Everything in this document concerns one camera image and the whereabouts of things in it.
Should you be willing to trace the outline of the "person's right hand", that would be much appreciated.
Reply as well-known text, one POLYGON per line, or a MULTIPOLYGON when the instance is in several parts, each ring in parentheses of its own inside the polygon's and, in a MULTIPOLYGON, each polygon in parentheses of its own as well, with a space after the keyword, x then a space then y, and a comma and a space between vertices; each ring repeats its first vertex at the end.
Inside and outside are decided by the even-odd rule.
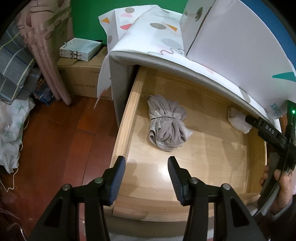
POLYGON ((280 185, 280 191, 270 207, 270 212, 273 215, 276 215, 280 211, 282 211, 290 203, 292 199, 293 190, 295 186, 293 183, 292 173, 292 170, 281 172, 281 170, 276 169, 274 171, 273 176, 280 185))

